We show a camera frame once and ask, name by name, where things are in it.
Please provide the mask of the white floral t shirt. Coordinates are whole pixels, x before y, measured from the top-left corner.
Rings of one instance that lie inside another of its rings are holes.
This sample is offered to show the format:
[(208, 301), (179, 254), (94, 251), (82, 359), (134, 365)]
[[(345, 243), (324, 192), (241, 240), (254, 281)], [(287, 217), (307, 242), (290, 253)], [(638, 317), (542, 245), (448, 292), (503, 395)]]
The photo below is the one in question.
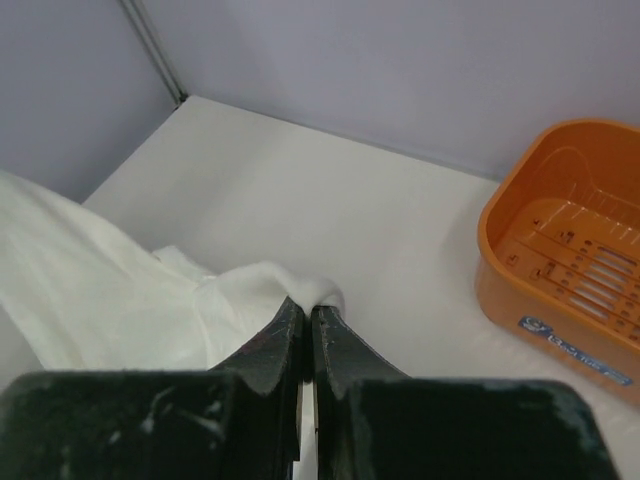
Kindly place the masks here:
[(174, 246), (147, 251), (83, 206), (1, 176), (1, 305), (48, 370), (200, 370), (291, 300), (342, 308), (330, 280), (263, 261), (213, 273)]

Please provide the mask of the left aluminium corner post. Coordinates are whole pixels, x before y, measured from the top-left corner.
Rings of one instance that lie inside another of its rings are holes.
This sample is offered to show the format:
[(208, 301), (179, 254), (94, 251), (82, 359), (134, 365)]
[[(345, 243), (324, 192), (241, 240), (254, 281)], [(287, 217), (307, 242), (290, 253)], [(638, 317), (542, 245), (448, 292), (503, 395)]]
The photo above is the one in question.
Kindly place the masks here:
[(162, 44), (146, 6), (139, 0), (119, 0), (118, 4), (172, 101), (179, 107), (188, 99), (189, 93)]

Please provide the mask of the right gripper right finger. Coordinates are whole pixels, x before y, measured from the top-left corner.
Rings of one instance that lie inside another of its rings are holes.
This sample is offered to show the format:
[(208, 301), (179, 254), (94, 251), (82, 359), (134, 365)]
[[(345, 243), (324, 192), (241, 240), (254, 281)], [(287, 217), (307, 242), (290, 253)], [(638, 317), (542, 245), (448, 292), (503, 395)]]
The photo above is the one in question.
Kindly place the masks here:
[(316, 430), (333, 421), (334, 406), (352, 384), (408, 378), (347, 325), (336, 307), (313, 309), (310, 348)]

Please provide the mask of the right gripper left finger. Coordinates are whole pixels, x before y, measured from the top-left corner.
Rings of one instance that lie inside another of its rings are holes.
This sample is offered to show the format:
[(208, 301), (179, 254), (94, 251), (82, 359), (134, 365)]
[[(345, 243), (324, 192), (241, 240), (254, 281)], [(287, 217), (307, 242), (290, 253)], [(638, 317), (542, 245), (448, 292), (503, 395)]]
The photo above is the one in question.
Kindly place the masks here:
[(304, 323), (286, 298), (262, 330), (210, 370), (240, 383), (231, 432), (243, 453), (256, 444), (274, 460), (300, 458)]

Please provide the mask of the orange plastic basket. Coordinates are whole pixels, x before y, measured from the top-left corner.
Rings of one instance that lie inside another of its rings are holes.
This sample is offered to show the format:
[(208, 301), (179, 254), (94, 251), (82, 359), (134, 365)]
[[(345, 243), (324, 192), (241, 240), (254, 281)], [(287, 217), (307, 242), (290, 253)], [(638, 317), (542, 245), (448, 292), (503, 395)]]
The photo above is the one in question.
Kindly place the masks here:
[(542, 132), (484, 207), (475, 290), (495, 324), (639, 401), (639, 130)]

